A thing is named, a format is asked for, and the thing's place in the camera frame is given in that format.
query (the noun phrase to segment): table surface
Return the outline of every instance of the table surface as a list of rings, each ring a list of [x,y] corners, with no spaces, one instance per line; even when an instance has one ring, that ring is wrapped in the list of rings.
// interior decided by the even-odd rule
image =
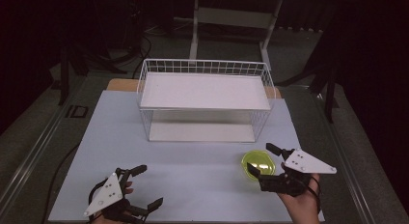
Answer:
[[[132,178],[131,204],[145,207],[159,197],[164,203],[152,222],[288,222],[286,208],[274,193],[261,192],[241,168],[251,150],[271,142],[301,148],[286,102],[278,98],[259,141],[240,143],[149,142],[136,106],[136,80],[115,79],[99,99],[83,141],[50,213],[50,221],[83,221],[88,192],[117,167],[147,164]],[[274,162],[283,161],[271,155]],[[283,170],[277,167],[276,174]]]

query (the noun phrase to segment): white wire basket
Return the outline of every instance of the white wire basket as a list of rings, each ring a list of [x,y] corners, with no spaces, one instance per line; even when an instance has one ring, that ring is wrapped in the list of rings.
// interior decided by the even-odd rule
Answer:
[[[259,62],[146,59],[137,86],[150,141],[256,142],[275,98]]]

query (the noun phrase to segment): floor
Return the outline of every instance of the floor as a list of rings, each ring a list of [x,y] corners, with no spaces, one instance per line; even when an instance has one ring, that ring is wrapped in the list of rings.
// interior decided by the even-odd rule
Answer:
[[[188,58],[191,23],[179,21],[176,27],[173,35],[166,35],[155,27],[147,30],[142,52],[151,58]],[[217,27],[214,26],[200,27],[199,59],[261,61],[258,41],[263,35],[260,30],[241,29],[241,35],[226,30],[215,33],[215,30]],[[268,47],[273,80],[282,81],[300,72],[319,37],[320,33],[310,31],[275,31]],[[132,77],[140,60],[118,65],[127,74],[115,75],[92,68],[87,77],[82,77],[71,71],[70,97],[65,105],[58,106],[59,91],[46,90],[0,136],[1,223],[41,222],[44,211],[46,216],[52,208],[74,154],[65,161],[63,159],[71,150],[75,151],[75,145],[81,141],[100,92],[113,77]],[[59,69],[59,65],[50,69],[56,78],[59,77]],[[322,198],[323,203],[331,204],[323,205],[324,214],[329,213],[326,223],[409,223],[342,87],[338,85],[336,88],[338,106],[333,109],[334,124],[331,125],[323,122],[325,119],[316,112],[322,104],[317,95],[311,95],[307,90],[311,80],[305,78],[281,90],[286,102],[296,109],[290,112],[294,125],[302,128],[302,131],[297,131],[301,145],[314,145],[317,140],[312,136],[320,131],[327,132],[330,140],[335,140],[333,142],[339,150],[337,156],[324,155],[319,147],[316,154],[344,162],[340,171],[343,177],[323,181],[322,186],[331,190],[327,197],[323,194]],[[89,111],[84,118],[75,118],[70,116],[70,106],[89,107]],[[316,144],[321,146],[330,140],[322,139]],[[357,212],[355,206],[363,211]]]

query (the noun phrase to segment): human hand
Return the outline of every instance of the human hand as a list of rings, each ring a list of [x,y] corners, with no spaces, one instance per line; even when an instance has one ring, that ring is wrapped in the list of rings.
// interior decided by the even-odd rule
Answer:
[[[310,180],[309,187],[318,194],[319,190],[319,175],[312,174],[316,179]],[[315,196],[306,190],[303,194],[296,197],[292,197],[288,194],[277,193],[280,199],[283,201],[289,216],[294,224],[315,224],[319,223],[318,220],[318,205]]]
[[[133,188],[130,186],[132,182],[127,182],[125,185],[125,194],[130,194],[133,192]],[[123,214],[131,215],[130,212],[125,211]],[[110,219],[106,219],[101,211],[98,211],[94,214],[94,220],[91,222],[92,224],[122,224],[121,221],[113,221]]]

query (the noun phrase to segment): dark background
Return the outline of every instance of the dark background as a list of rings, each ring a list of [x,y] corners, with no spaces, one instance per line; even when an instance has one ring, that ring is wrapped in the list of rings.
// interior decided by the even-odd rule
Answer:
[[[243,6],[243,0],[230,1],[226,6]],[[408,211],[409,0],[354,1],[335,10],[333,4],[286,0],[277,24],[325,30],[311,64],[336,59],[337,82]],[[0,0],[0,133],[52,84],[48,69],[60,62],[62,43],[80,42],[105,56],[109,47],[135,43],[124,35],[132,26],[128,2]],[[263,0],[257,8],[269,10],[269,4]],[[172,32],[173,16],[191,17],[192,9],[193,0],[144,0],[142,12]]]

